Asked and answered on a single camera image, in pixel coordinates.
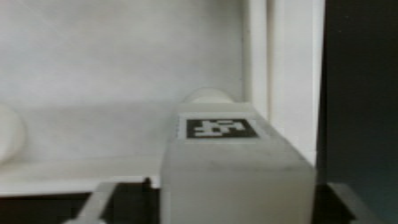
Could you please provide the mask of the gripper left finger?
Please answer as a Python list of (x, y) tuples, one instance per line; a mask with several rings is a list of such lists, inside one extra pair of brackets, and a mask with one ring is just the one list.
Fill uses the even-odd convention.
[(161, 224), (161, 189), (152, 179), (104, 183), (63, 224)]

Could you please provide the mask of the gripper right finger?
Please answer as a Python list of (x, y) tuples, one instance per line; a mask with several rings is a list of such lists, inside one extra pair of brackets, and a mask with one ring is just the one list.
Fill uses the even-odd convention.
[(312, 224), (381, 224), (381, 218), (344, 183), (317, 186)]

